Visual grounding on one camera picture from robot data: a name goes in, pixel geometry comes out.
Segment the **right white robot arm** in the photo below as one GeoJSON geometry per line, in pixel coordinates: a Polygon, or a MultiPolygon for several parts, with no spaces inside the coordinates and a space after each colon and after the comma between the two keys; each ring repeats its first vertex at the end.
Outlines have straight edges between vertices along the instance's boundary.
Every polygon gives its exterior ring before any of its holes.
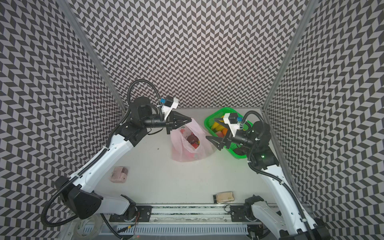
{"type": "Polygon", "coordinates": [[[278,205],[277,214],[260,196],[245,201],[248,220],[261,221],[278,240],[329,240],[331,235],[323,222],[314,219],[306,211],[290,187],[281,164],[272,152],[270,127],[264,120],[248,125],[243,118],[229,116],[216,118],[215,122],[226,128],[223,137],[208,136],[207,139],[221,150],[236,144],[247,149],[247,164],[267,184],[278,205]]]}

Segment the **pink printed plastic bag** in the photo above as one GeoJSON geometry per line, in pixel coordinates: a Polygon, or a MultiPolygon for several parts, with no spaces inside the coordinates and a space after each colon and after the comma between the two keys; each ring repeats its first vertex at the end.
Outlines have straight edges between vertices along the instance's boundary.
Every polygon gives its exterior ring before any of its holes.
{"type": "Polygon", "coordinates": [[[215,148],[213,144],[206,139],[207,135],[208,132],[205,131],[195,119],[192,119],[190,123],[176,130],[172,130],[172,160],[183,163],[199,161],[210,157],[215,152],[215,148]],[[187,137],[192,134],[200,140],[200,146],[197,149],[187,141],[187,137]]]}

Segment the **pink fake dragon fruit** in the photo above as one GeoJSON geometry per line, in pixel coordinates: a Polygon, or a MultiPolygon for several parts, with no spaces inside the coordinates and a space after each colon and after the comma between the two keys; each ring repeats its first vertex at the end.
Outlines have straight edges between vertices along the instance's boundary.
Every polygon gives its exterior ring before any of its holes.
{"type": "Polygon", "coordinates": [[[200,140],[195,135],[190,135],[187,137],[187,141],[189,144],[191,144],[195,149],[197,149],[200,146],[200,140]]]}

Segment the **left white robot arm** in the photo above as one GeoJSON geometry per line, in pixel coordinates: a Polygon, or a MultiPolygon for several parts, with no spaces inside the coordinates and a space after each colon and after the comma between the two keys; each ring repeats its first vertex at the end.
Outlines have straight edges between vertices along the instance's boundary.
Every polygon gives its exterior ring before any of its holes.
{"type": "Polygon", "coordinates": [[[164,128],[169,134],[172,130],[190,123],[190,117],[176,112],[178,105],[177,98],[167,96],[160,100],[157,110],[149,98],[135,99],[121,122],[113,129],[106,145],[70,177],[59,177],[56,180],[58,190],[43,208],[42,224],[53,228],[77,218],[87,219],[94,214],[128,214],[134,202],[127,196],[102,196],[95,192],[95,188],[116,162],[149,134],[148,129],[164,128]],[[48,210],[57,198],[61,198],[74,216],[62,222],[51,223],[48,220],[48,210]]]}

